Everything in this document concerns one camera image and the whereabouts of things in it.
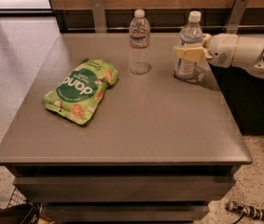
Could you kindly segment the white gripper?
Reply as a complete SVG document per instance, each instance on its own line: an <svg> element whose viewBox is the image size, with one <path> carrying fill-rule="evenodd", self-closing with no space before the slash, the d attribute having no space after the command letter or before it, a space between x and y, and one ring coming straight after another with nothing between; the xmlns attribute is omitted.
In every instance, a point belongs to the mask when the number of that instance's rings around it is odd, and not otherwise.
<svg viewBox="0 0 264 224"><path fill-rule="evenodd" d="M235 54L238 40L239 37L233 34L214 36L204 34L202 39L203 47L174 46L173 51L175 57L179 59L195 63L207 60L213 66L228 68Z"/></svg>

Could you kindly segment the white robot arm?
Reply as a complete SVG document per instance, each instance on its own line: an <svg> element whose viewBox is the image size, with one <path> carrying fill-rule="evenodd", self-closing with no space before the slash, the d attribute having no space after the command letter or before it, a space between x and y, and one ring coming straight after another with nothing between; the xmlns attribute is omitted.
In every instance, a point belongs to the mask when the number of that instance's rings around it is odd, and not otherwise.
<svg viewBox="0 0 264 224"><path fill-rule="evenodd" d="M264 79L264 37L204 34L201 45L174 46L174 55L189 62L207 61L216 67L241 68L253 77Z"/></svg>

